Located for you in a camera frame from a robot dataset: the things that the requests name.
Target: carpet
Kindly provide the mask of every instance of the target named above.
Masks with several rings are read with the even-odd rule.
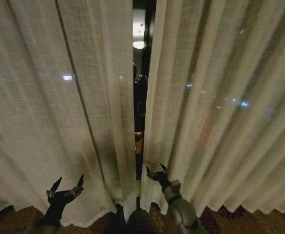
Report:
[[[150,212],[137,209],[127,224],[122,207],[117,213],[108,213],[88,228],[74,225],[61,226],[58,234],[175,234],[176,229],[169,217],[162,215],[156,204]],[[0,212],[0,234],[11,234],[17,228],[33,228],[43,215],[34,207],[15,212],[8,207]],[[243,207],[230,213],[225,207],[218,212],[206,208],[200,217],[201,223],[210,234],[285,234],[285,214],[273,211],[269,215],[256,211],[251,214]]]

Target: metal claw finger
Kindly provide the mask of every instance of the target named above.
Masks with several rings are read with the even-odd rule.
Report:
[[[84,190],[83,187],[74,187],[70,191],[68,191],[65,196],[73,196],[74,198],[80,195],[80,193]]]
[[[156,173],[151,172],[151,170],[149,169],[149,167],[147,166],[147,176],[151,179],[153,179],[153,177],[156,175]]]
[[[52,190],[47,190],[46,191],[48,199],[53,198],[55,196],[55,192]]]
[[[79,178],[77,186],[78,187],[83,187],[83,183],[84,183],[84,174],[82,174],[81,177]]]
[[[162,163],[160,163],[160,164],[161,164],[161,167],[163,168],[164,173],[165,173],[165,174],[168,174],[168,169],[167,169],[167,167],[165,167]]]
[[[60,178],[52,185],[50,191],[55,192],[55,191],[58,189],[61,180],[62,180],[62,177],[60,177]]]
[[[84,189],[82,187],[79,187],[78,190],[76,190],[75,194],[73,194],[73,197],[76,198],[78,195],[82,193]]]

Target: curtain gap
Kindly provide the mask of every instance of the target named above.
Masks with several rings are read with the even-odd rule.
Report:
[[[133,103],[136,179],[141,180],[146,101],[156,0],[133,0]]]
[[[56,4],[57,13],[58,13],[58,16],[59,16],[59,21],[60,21],[60,24],[61,24],[62,32],[63,32],[63,37],[64,37],[64,40],[65,40],[65,45],[66,45],[66,48],[67,48],[67,51],[68,51],[69,60],[70,60],[70,63],[71,63],[71,66],[72,66],[72,70],[73,70],[73,73],[74,73],[79,99],[80,99],[80,102],[81,102],[82,107],[83,107],[83,111],[84,111],[84,115],[85,115],[85,118],[86,118],[88,130],[89,130],[90,136],[91,136],[93,144],[94,144],[97,160],[99,162],[100,172],[101,172],[102,178],[104,180],[104,175],[103,175],[103,171],[102,171],[102,167],[101,167],[101,163],[100,163],[98,148],[97,148],[97,146],[95,144],[94,134],[93,134],[91,126],[90,126],[89,117],[88,117],[88,113],[87,113],[87,110],[86,110],[86,105],[85,105],[85,102],[84,102],[84,97],[83,97],[81,89],[80,89],[80,84],[79,84],[79,81],[78,81],[77,72],[76,72],[76,68],[75,68],[75,65],[74,65],[73,56],[72,56],[72,53],[71,53],[68,37],[67,37],[66,31],[65,31],[64,22],[63,22],[63,19],[62,19],[62,15],[61,15],[61,11],[60,11],[60,6],[59,6],[59,3],[58,3],[58,0],[55,0],[55,4]]]

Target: white sheer curtain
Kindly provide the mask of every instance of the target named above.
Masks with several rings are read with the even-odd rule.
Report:
[[[285,0],[157,1],[143,169],[160,162],[198,215],[285,212]]]
[[[82,173],[64,225],[135,210],[131,19],[126,0],[0,0],[0,210],[45,212]]]

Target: robotic arm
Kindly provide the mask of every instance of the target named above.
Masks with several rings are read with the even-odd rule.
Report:
[[[161,164],[162,172],[151,172],[147,166],[147,176],[158,181],[168,203],[167,213],[174,219],[180,234],[207,234],[191,203],[182,198],[180,194],[181,183],[179,180],[169,181],[168,169]]]
[[[77,186],[71,190],[56,192],[61,180],[62,177],[53,184],[50,190],[46,191],[50,206],[45,216],[35,225],[35,229],[30,232],[18,231],[16,234],[55,234],[57,232],[65,206],[84,190],[84,174],[80,177]]]

